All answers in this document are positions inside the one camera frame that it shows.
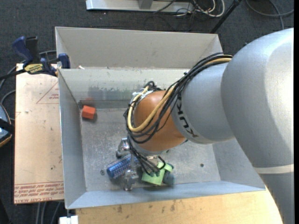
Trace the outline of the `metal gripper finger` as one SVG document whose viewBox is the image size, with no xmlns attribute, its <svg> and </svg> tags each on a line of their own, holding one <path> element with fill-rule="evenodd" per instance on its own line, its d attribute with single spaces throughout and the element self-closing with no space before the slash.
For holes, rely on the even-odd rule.
<svg viewBox="0 0 299 224">
<path fill-rule="evenodd" d="M 128 155 L 129 153 L 130 153 L 130 145 L 128 143 L 128 139 L 123 138 L 123 139 L 121 139 L 121 141 L 115 151 L 115 155 L 117 158 L 121 158 L 125 155 Z"/>
<path fill-rule="evenodd" d="M 138 178 L 139 178 L 139 175 L 136 170 L 134 170 L 134 169 L 126 170 L 124 173 L 124 180 L 125 180 L 124 190 L 131 191 L 133 185 L 138 180 Z"/>
</svg>

